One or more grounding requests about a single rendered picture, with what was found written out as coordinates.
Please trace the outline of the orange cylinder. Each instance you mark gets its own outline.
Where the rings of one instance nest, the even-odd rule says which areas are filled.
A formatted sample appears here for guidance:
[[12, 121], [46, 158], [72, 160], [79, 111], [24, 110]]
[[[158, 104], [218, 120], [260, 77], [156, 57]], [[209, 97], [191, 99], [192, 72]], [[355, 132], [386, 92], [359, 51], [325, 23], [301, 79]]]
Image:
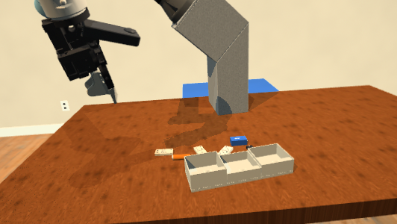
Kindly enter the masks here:
[[188, 156], [190, 154], [187, 155], [172, 155], [172, 159], [173, 160], [184, 160], [184, 156]]

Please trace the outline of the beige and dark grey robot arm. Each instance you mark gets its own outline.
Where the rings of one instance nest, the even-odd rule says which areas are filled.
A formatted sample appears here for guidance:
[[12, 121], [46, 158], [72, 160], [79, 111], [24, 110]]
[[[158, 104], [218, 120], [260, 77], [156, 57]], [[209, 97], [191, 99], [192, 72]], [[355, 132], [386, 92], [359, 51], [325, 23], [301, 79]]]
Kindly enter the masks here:
[[[177, 23], [195, 0], [154, 1], [163, 8], [166, 15], [173, 23]], [[86, 0], [34, 0], [34, 6], [37, 12], [45, 18], [62, 20], [83, 13], [86, 10], [87, 2]], [[83, 21], [82, 26], [84, 26], [82, 28], [83, 37], [127, 46], [138, 47], [140, 44], [140, 36], [137, 31], [132, 28], [111, 25], [91, 19]]]

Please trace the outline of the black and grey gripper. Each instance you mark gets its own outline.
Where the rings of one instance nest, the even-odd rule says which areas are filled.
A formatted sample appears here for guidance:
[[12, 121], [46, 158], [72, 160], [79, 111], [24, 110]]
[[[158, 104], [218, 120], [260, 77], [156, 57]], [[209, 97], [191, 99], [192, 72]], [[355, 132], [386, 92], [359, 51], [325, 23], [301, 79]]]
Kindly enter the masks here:
[[[90, 73], [90, 78], [84, 84], [88, 96], [111, 95], [114, 104], [117, 104], [118, 94], [108, 72], [107, 61], [99, 40], [82, 36], [84, 26], [81, 22], [89, 17], [90, 12], [86, 7], [83, 13], [72, 18], [62, 20], [47, 18], [41, 22], [45, 33], [48, 32], [49, 39], [56, 50], [57, 59], [69, 81], [85, 78], [90, 76]], [[74, 26], [68, 27], [72, 25]]]

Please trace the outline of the cream three-compartment bin rack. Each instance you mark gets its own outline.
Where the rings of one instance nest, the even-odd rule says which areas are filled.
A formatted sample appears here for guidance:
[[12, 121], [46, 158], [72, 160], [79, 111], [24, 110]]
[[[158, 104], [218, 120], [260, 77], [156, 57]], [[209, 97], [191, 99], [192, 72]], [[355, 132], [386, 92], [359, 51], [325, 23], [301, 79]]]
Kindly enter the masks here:
[[226, 155], [188, 155], [184, 165], [193, 193], [293, 173], [294, 158], [275, 143]]

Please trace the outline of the cream domino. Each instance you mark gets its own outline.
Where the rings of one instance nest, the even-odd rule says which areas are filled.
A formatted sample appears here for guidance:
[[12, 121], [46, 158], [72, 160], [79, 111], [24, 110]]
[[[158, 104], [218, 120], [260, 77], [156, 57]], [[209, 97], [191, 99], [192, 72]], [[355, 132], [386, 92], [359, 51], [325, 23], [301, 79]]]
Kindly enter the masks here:
[[225, 146], [218, 154], [219, 155], [226, 155], [226, 154], [230, 154], [233, 150], [233, 147], [230, 146]]
[[173, 149], [156, 149], [155, 156], [172, 155]]
[[193, 147], [196, 154], [206, 153], [205, 149], [202, 146]]

